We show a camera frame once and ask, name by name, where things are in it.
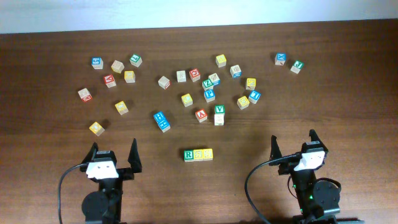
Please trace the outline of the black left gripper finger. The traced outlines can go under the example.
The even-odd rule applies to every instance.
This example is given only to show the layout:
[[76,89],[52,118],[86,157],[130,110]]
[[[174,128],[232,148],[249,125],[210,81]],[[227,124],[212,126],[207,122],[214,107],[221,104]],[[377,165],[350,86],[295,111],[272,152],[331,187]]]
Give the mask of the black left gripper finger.
[[134,138],[131,150],[129,152],[129,157],[127,159],[128,163],[130,163],[131,169],[133,173],[141,173],[142,172],[142,164],[138,153],[137,148],[137,140]]
[[82,160],[82,164],[87,164],[91,162],[94,158],[96,153],[98,152],[98,145],[96,142],[93,143],[91,149],[89,150],[88,154],[85,156],[85,158]]

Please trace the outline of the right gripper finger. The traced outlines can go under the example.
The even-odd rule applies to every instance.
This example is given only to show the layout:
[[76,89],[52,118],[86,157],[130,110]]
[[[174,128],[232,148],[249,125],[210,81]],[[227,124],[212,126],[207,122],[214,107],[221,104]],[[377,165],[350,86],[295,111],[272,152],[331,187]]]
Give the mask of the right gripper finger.
[[271,136],[271,153],[270,153],[270,161],[275,159],[280,159],[282,157],[282,153],[279,149],[279,145],[277,143],[277,137],[275,135]]
[[323,144],[314,129],[311,129],[308,135],[310,137],[310,144]]

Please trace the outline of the green R block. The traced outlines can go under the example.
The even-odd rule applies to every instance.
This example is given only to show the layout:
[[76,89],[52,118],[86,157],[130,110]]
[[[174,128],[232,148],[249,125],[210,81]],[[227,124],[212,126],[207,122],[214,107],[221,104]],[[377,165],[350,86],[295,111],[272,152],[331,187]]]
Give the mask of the green R block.
[[185,162],[193,162],[194,161],[193,150],[184,150],[183,159]]

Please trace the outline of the yellow S block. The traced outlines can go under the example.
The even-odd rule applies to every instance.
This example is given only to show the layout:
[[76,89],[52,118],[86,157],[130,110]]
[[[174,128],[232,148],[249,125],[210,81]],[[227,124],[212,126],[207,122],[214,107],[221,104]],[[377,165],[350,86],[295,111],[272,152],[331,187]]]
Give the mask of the yellow S block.
[[204,153],[202,149],[195,149],[193,151],[194,161],[202,161],[204,160]]
[[212,149],[203,149],[203,160],[204,161],[213,160],[213,150]]

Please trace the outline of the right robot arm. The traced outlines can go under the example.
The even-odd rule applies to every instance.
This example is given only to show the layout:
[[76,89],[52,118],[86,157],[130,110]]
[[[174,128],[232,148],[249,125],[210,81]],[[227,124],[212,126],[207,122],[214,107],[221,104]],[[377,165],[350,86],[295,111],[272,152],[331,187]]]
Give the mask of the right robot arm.
[[257,209],[252,201],[248,182],[250,177],[259,168],[266,165],[278,166],[279,175],[288,175],[288,183],[293,183],[295,198],[300,207],[300,215],[294,216],[292,221],[299,224],[349,224],[364,223],[358,218],[336,218],[340,213],[341,184],[330,178],[316,178],[315,171],[325,164],[328,148],[318,137],[315,130],[308,133],[309,142],[304,142],[299,152],[283,156],[277,137],[271,136],[271,153],[268,161],[265,161],[253,168],[244,182],[244,191],[249,204],[264,223],[270,221]]

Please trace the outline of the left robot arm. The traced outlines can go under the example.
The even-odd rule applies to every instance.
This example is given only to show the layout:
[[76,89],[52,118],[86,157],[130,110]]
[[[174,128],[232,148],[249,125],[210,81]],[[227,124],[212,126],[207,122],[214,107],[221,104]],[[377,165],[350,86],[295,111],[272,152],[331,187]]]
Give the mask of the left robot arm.
[[134,179],[131,167],[117,168],[113,151],[100,151],[93,143],[82,160],[80,172],[98,184],[98,190],[89,193],[81,203],[86,224],[121,222],[123,182]]

